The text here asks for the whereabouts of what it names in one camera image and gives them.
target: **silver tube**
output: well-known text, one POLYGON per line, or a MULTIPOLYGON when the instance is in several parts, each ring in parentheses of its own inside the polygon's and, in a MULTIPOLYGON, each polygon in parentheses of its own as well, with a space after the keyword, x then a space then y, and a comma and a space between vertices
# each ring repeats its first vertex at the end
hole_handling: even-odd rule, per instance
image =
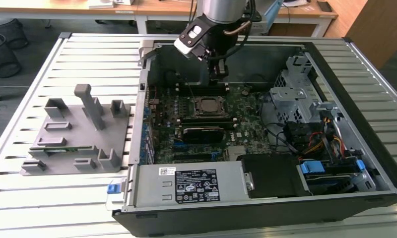
POLYGON ((219 24, 235 22, 243 13, 246 0, 203 0, 202 13, 219 24))

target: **metal workbench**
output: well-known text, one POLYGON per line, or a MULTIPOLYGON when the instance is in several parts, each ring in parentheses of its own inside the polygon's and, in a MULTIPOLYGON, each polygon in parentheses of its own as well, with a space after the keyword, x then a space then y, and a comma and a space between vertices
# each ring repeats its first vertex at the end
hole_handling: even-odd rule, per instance
MULTIPOLYGON (((131 237, 105 208, 106 185, 126 176, 114 174, 23 177, 18 174, 27 148, 42 124, 47 98, 71 96, 74 85, 89 83, 91 94, 106 104, 123 99, 134 107, 141 74, 142 39, 174 40, 170 35, 71 34, 58 39, 25 98, 0 138, 0 237, 131 237)), ((267 38, 253 37, 253 41, 267 38)), ((397 92, 354 45, 342 39, 270 38, 313 41, 381 141, 397 161, 397 92)), ((129 152, 131 129, 126 132, 129 152)), ((341 222, 302 224, 187 235, 183 237, 397 237, 397 204, 375 208, 341 222)))

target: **office floor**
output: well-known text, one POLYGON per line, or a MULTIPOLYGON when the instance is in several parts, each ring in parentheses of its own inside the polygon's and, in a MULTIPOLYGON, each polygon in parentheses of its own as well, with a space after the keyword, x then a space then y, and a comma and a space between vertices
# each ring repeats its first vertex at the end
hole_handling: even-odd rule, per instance
MULTIPOLYGON (((22 64, 22 71, 11 78, 0 79, 0 86, 30 85, 59 32, 137 33, 137 29, 129 26, 127 21, 103 21, 107 24, 101 25, 95 24, 91 20, 51 20, 51 28, 49 29, 43 29, 43 24, 39 20, 22 19, 21 22, 30 42, 26 48, 14 51, 18 61, 22 64)), ((179 33, 183 26, 179 22, 165 22, 161 29, 155 29, 153 22, 150 22, 147 32, 151 34, 179 33)), ((381 69, 381 73, 397 89, 397 53, 381 69)), ((0 135, 26 90, 26 88, 0 88, 0 135)))

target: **wooden desk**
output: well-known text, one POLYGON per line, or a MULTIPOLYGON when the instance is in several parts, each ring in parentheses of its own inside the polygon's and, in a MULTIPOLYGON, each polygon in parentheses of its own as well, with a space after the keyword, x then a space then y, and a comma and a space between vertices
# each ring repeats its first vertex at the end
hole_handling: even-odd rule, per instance
MULTIPOLYGON (((179 20, 186 21, 190 13, 190 2, 187 0, 137 0, 138 8, 135 20, 138 31, 146 31, 145 22, 147 20, 179 20)), ((255 0, 257 10, 265 13, 267 5, 255 0)), ((281 8, 274 23, 310 24, 313 25, 311 37, 322 37, 329 23, 337 18, 335 12, 322 12, 315 0, 299 7, 281 8)))
POLYGON ((87 0, 0 0, 1 18, 134 20, 137 5, 87 9, 87 0))
MULTIPOLYGON (((258 8, 258 0, 257 9, 261 13, 265 11, 258 8)), ((313 37, 323 36, 330 20, 337 17, 335 13, 319 11, 315 0, 305 6, 290 7, 289 11, 279 10, 274 23, 313 24, 313 37)), ((87 9, 87 0, 0 0, 0 17, 135 20, 139 34, 146 34, 147 20, 187 21, 189 13, 189 0, 135 0, 134 5, 103 9, 87 9)), ((197 15, 201 15, 201 9, 197 9, 197 15)))

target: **blue tab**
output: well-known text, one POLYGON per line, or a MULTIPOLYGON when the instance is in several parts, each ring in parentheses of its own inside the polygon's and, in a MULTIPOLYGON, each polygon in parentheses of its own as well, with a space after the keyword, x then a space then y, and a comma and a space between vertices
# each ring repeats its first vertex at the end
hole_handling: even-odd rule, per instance
POLYGON ((301 168, 301 172, 302 172, 303 174, 307 174, 307 173, 309 173, 309 170, 306 169, 305 164, 301 164, 301 165, 299 165, 299 168, 301 168))
POLYGON ((121 192, 121 189, 119 189, 119 184, 109 184, 106 186, 106 193, 107 194, 117 194, 121 192))
POLYGON ((150 115, 150 109, 147 107, 143 108, 143 117, 150 115))
POLYGON ((365 166, 362 160, 357 160, 357 161, 355 161, 355 164, 357 164, 357 167, 358 167, 358 169, 359 169, 361 171, 365 170, 366 166, 365 166))
POLYGON ((307 171, 307 173, 322 173, 325 172, 325 169, 323 169, 323 165, 321 163, 321 161, 305 161, 301 165, 301 171, 302 170, 302 167, 305 167, 305 170, 307 171))

